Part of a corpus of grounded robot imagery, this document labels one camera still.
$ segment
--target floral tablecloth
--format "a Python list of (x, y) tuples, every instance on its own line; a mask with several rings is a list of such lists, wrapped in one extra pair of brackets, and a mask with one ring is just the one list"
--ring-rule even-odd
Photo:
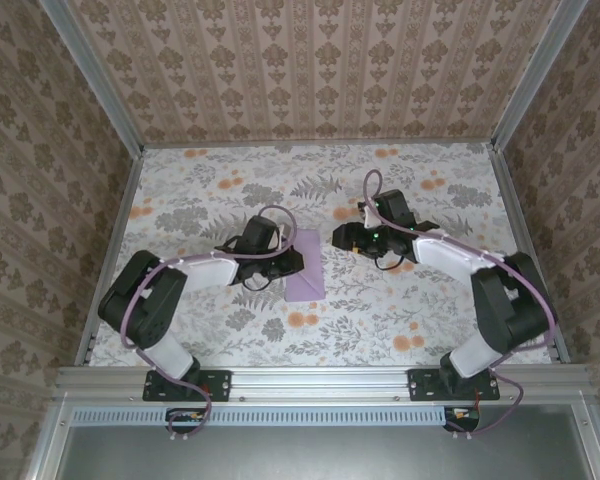
[[(284, 205), (300, 228), (320, 232), (326, 299), (286, 303), (280, 280), (263, 292), (185, 287), (172, 330), (202, 364), (437, 364), (476, 329), (470, 291), (423, 265), (382, 272), (330, 244), (337, 226), (359, 219), (362, 180), (374, 167), (383, 172), (384, 190), (401, 189), (419, 220), (474, 246), (516, 250), (481, 144), (157, 149), (144, 154), (118, 272), (140, 249), (162, 257), (208, 252), (241, 233), (260, 207)], [(535, 351), (513, 361), (550, 359)], [(102, 324), (90, 365), (140, 364)]]

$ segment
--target cable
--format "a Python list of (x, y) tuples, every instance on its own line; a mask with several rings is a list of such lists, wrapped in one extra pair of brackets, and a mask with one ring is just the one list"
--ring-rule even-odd
[(377, 258), (373, 259), (373, 263), (376, 264), (376, 268), (378, 270), (383, 271), (383, 272), (388, 272), (389, 270), (393, 270), (394, 268), (398, 268), (400, 265), (402, 265), (402, 262), (404, 262), (404, 257), (400, 257), (400, 260), (398, 260), (398, 263), (396, 263), (395, 265), (391, 265), (390, 267), (381, 267), (380, 265), (378, 265), (378, 259)]
[(514, 352), (524, 352), (524, 351), (528, 351), (528, 350), (535, 350), (537, 348), (546, 347), (553, 341), (553, 337), (555, 335), (556, 321), (553, 316), (553, 313), (551, 312), (551, 307), (549, 307), (549, 304), (544, 299), (542, 294), (538, 291), (538, 289), (536, 289), (536, 287), (533, 286), (533, 284), (531, 282), (529, 282), (526, 278), (524, 278), (522, 275), (520, 275), (520, 273), (518, 273), (515, 269), (511, 268), (509, 265), (504, 263), (502, 260), (491, 255), (488, 252), (483, 252), (481, 250), (478, 250), (477, 248), (466, 245), (466, 244), (462, 243), (461, 241), (456, 240), (455, 238), (449, 237), (448, 235), (440, 235), (438, 233), (433, 233), (433, 232), (420, 232), (418, 230), (411, 230), (409, 228), (401, 227), (400, 225), (390, 222), (389, 220), (384, 218), (382, 215), (380, 215), (380, 212), (378, 212), (378, 209), (375, 206), (375, 202), (372, 201), (371, 196), (369, 196), (368, 191), (367, 191), (369, 178), (373, 174), (378, 175), (378, 180), (379, 180), (378, 188), (376, 189), (376, 193), (374, 193), (373, 196), (380, 193), (380, 190), (382, 188), (382, 174), (377, 169), (369, 170), (369, 172), (367, 172), (367, 175), (364, 177), (364, 182), (362, 184), (362, 192), (363, 192), (364, 200), (365, 200), (367, 206), (369, 207), (371, 212), (373, 212), (373, 214), (383, 224), (385, 224), (395, 230), (405, 232), (405, 233), (408, 233), (408, 234), (416, 236), (416, 237), (430, 238), (432, 240), (440, 240), (440, 241), (449, 243), (451, 245), (454, 245), (454, 246), (460, 248), (461, 250), (464, 250), (465, 252), (471, 253), (472, 255), (475, 255), (479, 258), (482, 257), (485, 260), (488, 260), (488, 261), (494, 263), (495, 265), (500, 267), (502, 270), (507, 272), (509, 275), (511, 275), (513, 278), (515, 278), (518, 282), (520, 282), (529, 291), (529, 293), (531, 293), (531, 295), (536, 299), (536, 301), (540, 304), (540, 307), (542, 308), (545, 316), (547, 317), (547, 322), (549, 323), (549, 331), (547, 332), (544, 340), (541, 343), (529, 345), (526, 347), (520, 346), (520, 347), (517, 347), (514, 350)]
[(235, 242), (236, 240), (238, 240), (240, 238), (240, 235), (234, 235), (233, 237), (231, 237), (229, 240), (227, 240), (226, 242), (224, 242), (222, 244), (223, 248), (229, 248), (229, 245), (231, 245), (233, 242)]
[(480, 414), (480, 392), (478, 391), (477, 388), (476, 388), (476, 403), (473, 404), (473, 408), (475, 408), (478, 411), (478, 414)]
[[(176, 438), (176, 435), (177, 435), (177, 433), (176, 433), (176, 432), (173, 430), (173, 421), (174, 421), (174, 419), (175, 419), (176, 417), (184, 417), (184, 416), (186, 416), (187, 414), (189, 414), (189, 415), (190, 415), (191, 413), (196, 413), (196, 412), (187, 412), (186, 410), (180, 410), (180, 411), (177, 411), (177, 412), (171, 412), (171, 413), (169, 414), (169, 421), (167, 422), (167, 431), (168, 431), (168, 432), (171, 434), (171, 440), (175, 440), (175, 438)], [(194, 428), (194, 429), (193, 429), (193, 430), (191, 430), (190, 432), (187, 432), (187, 433), (184, 433), (184, 434), (182, 434), (182, 438), (183, 438), (184, 440), (186, 440), (186, 439), (189, 437), (189, 435), (195, 435), (195, 433), (196, 433), (196, 428)]]
[[(376, 189), (376, 192), (372, 196), (370, 196), (369, 192), (368, 192), (368, 184), (369, 184), (369, 178), (372, 175), (378, 176), (378, 187)], [(371, 197), (375, 197), (376, 195), (378, 195), (380, 193), (381, 189), (382, 189), (382, 173), (380, 173), (380, 170), (375, 169), (375, 168), (372, 170), (369, 170), (367, 172), (367, 175), (364, 177), (364, 181), (362, 183), (362, 193), (364, 196), (364, 201), (365, 201), (366, 205), (369, 207), (369, 210), (371, 210), (371, 212), (380, 220), (380, 222), (382, 222), (383, 224), (385, 224), (395, 230), (405, 232), (405, 233), (408, 233), (408, 234), (416, 236), (416, 237), (429, 238), (429, 239), (433, 239), (433, 240), (440, 240), (442, 242), (447, 242), (451, 245), (454, 245), (455, 247), (460, 248), (461, 250), (464, 250), (465, 252), (468, 252), (479, 258), (481, 257), (481, 258), (484, 258), (485, 260), (492, 262), (493, 264), (497, 265), (499, 268), (504, 270), (507, 274), (509, 274), (513, 278), (515, 278), (518, 282), (520, 282), (529, 291), (529, 293), (536, 299), (536, 301), (538, 302), (538, 304), (544, 311), (544, 314), (547, 318), (547, 323), (549, 324), (549, 331), (545, 334), (544, 339), (540, 343), (536, 343), (536, 344), (529, 345), (529, 346), (519, 346), (519, 347), (515, 348), (510, 354), (507, 354), (507, 355), (501, 357), (500, 359), (496, 360), (489, 367), (489, 370), (493, 374), (493, 376), (495, 376), (496, 378), (500, 379), (501, 381), (503, 381), (505, 383), (509, 383), (510, 385), (515, 386), (518, 389), (519, 393), (518, 393), (518, 397), (515, 399), (513, 404), (507, 409), (507, 411), (505, 411), (505, 413), (498, 420), (496, 420), (491, 425), (488, 425), (486, 427), (475, 430), (474, 432), (471, 433), (471, 435), (479, 435), (481, 433), (487, 432), (487, 431), (495, 428), (496, 426), (500, 425), (500, 423), (502, 423), (509, 415), (511, 415), (513, 413), (513, 411), (518, 407), (518, 405), (520, 405), (520, 402), (522, 402), (522, 398), (524, 397), (524, 388), (522, 388), (522, 385), (520, 385), (519, 383), (517, 383), (509, 378), (503, 377), (502, 375), (497, 373), (494, 370), (494, 368), (497, 367), (498, 365), (500, 365), (506, 359), (508, 359), (515, 352), (524, 352), (524, 351), (529, 351), (529, 350), (535, 350), (538, 348), (544, 348), (553, 341), (553, 338), (555, 336), (556, 320), (553, 316), (553, 312), (551, 311), (551, 307), (549, 306), (547, 301), (544, 299), (542, 294), (538, 291), (537, 288), (535, 288), (533, 286), (533, 284), (531, 282), (529, 282), (526, 278), (524, 278), (515, 269), (511, 268), (509, 265), (504, 263), (499, 258), (491, 255), (490, 253), (483, 252), (481, 250), (478, 250), (477, 248), (473, 248), (469, 245), (462, 243), (459, 240), (456, 240), (455, 238), (449, 237), (448, 235), (440, 235), (440, 234), (437, 234), (434, 232), (420, 232), (417, 230), (411, 230), (408, 228), (401, 227), (400, 225), (390, 222), (389, 220), (384, 218), (382, 215), (380, 215), (380, 212), (378, 212), (378, 209), (376, 208), (376, 204), (371, 198)], [(458, 427), (456, 424), (453, 424), (452, 422), (447, 422), (447, 423), (449, 423), (449, 425), (451, 425), (454, 428), (458, 428), (460, 431), (464, 431), (462, 428)]]
[(249, 290), (250, 292), (262, 292), (263, 290), (265, 290), (269, 285), (271, 285), (271, 282), (273, 280), (269, 280), (264, 286), (260, 287), (260, 288), (251, 288), (249, 285), (247, 285), (247, 281), (245, 280), (244, 282), (242, 282), (242, 286), (244, 288), (246, 288), (247, 290)]
[[(129, 305), (127, 306), (127, 309), (124, 312), (124, 316), (122, 317), (122, 323), (120, 324), (120, 341), (122, 342), (122, 345), (127, 349), (132, 349), (135, 347), (135, 345), (133, 343), (129, 342), (129, 339), (127, 338), (127, 328), (129, 326), (129, 320), (131, 319), (131, 313), (133, 312), (134, 308), (136, 307), (136, 304), (138, 303), (138, 299), (142, 295), (142, 292), (144, 292), (144, 290), (147, 288), (147, 286), (149, 285), (151, 280), (153, 280), (153, 278), (156, 275), (158, 275), (158, 273), (160, 273), (163, 269), (170, 267), (172, 265), (176, 265), (176, 264), (193, 262), (193, 261), (197, 261), (197, 260), (204, 260), (204, 259), (208, 259), (208, 258), (227, 258), (227, 259), (231, 259), (231, 258), (250, 258), (250, 259), (273, 258), (273, 257), (276, 257), (276, 256), (280, 255), (281, 253), (284, 253), (287, 250), (289, 250), (289, 248), (291, 248), (291, 246), (293, 245), (293, 242), (295, 241), (296, 235), (298, 233), (298, 224), (296, 222), (295, 217), (293, 216), (293, 214), (291, 213), (290, 210), (288, 210), (284, 207), (281, 207), (279, 205), (267, 205), (266, 207), (263, 207), (260, 209), (260, 211), (258, 212), (258, 215), (262, 215), (262, 213), (267, 210), (281, 210), (282, 212), (286, 213), (289, 216), (289, 219), (291, 220), (291, 234), (289, 235), (289, 238), (287, 239), (287, 241), (284, 242), (284, 246), (280, 250), (276, 250), (276, 251), (270, 252), (270, 253), (258, 254), (258, 255), (247, 255), (247, 254), (239, 254), (239, 253), (223, 253), (223, 252), (215, 252), (214, 251), (214, 252), (204, 253), (204, 254), (187, 255), (185, 257), (174, 257), (174, 258), (170, 258), (168, 260), (163, 261), (156, 268), (154, 268), (149, 273), (147, 273), (147, 275), (142, 280), (142, 282), (140, 282), (140, 285), (138, 286), (137, 290), (131, 297), (131, 301), (129, 302)], [(206, 412), (205, 412), (204, 417), (198, 424), (198, 426), (196, 428), (194, 428), (194, 430), (191, 432), (191, 435), (194, 435), (195, 433), (200, 431), (200, 429), (207, 422), (207, 420), (209, 419), (209, 416), (211, 415), (211, 398), (209, 397), (209, 395), (204, 390), (202, 390), (200, 387), (198, 387), (197, 385), (173, 378), (167, 372), (160, 369), (149, 357), (147, 357), (144, 354), (144, 352), (141, 349), (137, 348), (136, 353), (138, 354), (138, 356), (140, 358), (142, 358), (145, 362), (147, 362), (152, 368), (154, 368), (166, 380), (168, 380), (172, 383), (175, 383), (176, 385), (190, 388), (191, 390), (202, 395), (202, 397), (205, 399), (205, 402), (206, 402)]]

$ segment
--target patterned wallpaper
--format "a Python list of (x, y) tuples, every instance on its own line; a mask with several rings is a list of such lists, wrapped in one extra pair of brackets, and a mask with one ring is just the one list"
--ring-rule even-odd
[(600, 399), (600, 0), (590, 0), (505, 155), (575, 361)]
[(0, 0), (0, 479), (73, 363), (128, 167), (38, 3)]
[(145, 143), (491, 136), (558, 0), (70, 0)]

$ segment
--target robotic arm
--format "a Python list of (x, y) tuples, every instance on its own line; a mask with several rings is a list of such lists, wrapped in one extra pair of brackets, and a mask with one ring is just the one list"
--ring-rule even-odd
[[(380, 215), (409, 230), (447, 234), (438, 225), (417, 223), (404, 195), (391, 190), (373, 197)], [(365, 203), (359, 203), (364, 223), (341, 225), (333, 232), (333, 246), (377, 260), (389, 251), (414, 263), (440, 270), (471, 288), (478, 333), (441, 359), (440, 378), (450, 395), (469, 387), (466, 379), (510, 354), (523, 343), (547, 331), (547, 317), (531, 293), (494, 263), (451, 243), (418, 237), (380, 223)], [(548, 302), (548, 295), (531, 258), (524, 253), (502, 257), (525, 277)]]
[[(437, 238), (420, 237), (387, 226), (379, 221), (369, 205), (360, 203), (358, 208), (364, 223), (338, 227), (333, 232), (333, 246), (374, 260), (392, 251), (414, 263), (432, 266), (473, 291), (478, 333), (440, 361), (439, 377), (451, 397), (473, 392), (472, 378), (547, 331), (546, 310), (528, 288), (491, 261), (441, 241), (440, 236), (446, 234), (438, 225), (429, 221), (417, 223), (402, 192), (391, 190), (375, 195), (372, 201), (385, 220), (407, 230), (437, 233)], [(280, 249), (282, 239), (288, 236), (285, 226), (280, 227), (258, 215), (249, 220), (242, 235), (216, 247), (217, 251), (189, 257), (167, 268), (160, 267), (130, 310), (126, 338), (141, 350), (141, 356), (169, 377), (198, 384), (199, 362), (169, 331), (187, 273), (192, 273), (191, 290), (245, 284), (256, 273), (269, 281), (291, 275), (304, 268), (302, 255), (293, 247), (285, 247), (273, 255)], [(528, 255), (491, 255), (522, 275), (548, 304), (540, 275)], [(98, 314), (114, 330), (122, 333), (123, 320), (134, 295), (161, 262), (147, 251), (137, 252), (113, 283), (100, 303)]]
[[(256, 273), (269, 282), (291, 275), (304, 268), (302, 255), (293, 246), (270, 258), (261, 258), (263, 254), (280, 250), (283, 239), (288, 236), (286, 225), (278, 226), (265, 217), (254, 216), (242, 235), (216, 247), (219, 252), (197, 255), (189, 261), (162, 268), (133, 306), (126, 337), (146, 359), (171, 378), (197, 384), (200, 363), (169, 331), (187, 273), (192, 274), (188, 280), (190, 290), (245, 284)], [(157, 256), (146, 250), (136, 252), (101, 300), (98, 315), (118, 333), (122, 331), (132, 297), (160, 263)]]

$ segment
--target purple towel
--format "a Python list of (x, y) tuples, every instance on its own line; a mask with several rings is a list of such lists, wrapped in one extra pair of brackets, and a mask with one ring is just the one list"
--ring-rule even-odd
[(324, 300), (320, 234), (317, 230), (299, 229), (293, 247), (302, 254), (304, 269), (287, 277), (284, 299), (287, 302)]

